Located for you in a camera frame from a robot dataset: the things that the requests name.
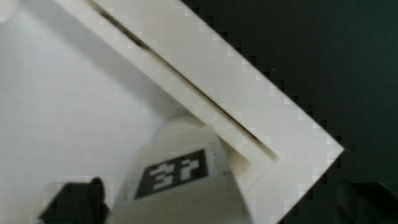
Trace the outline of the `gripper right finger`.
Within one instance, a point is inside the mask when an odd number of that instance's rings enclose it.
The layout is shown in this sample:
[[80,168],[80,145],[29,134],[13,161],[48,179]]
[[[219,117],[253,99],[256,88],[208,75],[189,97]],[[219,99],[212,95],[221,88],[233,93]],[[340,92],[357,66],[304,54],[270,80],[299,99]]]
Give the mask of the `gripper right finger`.
[[398,224],[398,182],[341,183],[336,224]]

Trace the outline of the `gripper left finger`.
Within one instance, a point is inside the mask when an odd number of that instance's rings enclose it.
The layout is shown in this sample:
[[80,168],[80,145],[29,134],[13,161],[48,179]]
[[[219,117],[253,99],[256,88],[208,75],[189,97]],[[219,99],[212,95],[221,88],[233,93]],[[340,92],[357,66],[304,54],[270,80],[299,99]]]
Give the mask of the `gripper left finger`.
[[70,182],[38,217],[38,224],[105,224],[109,206],[100,178],[87,183]]

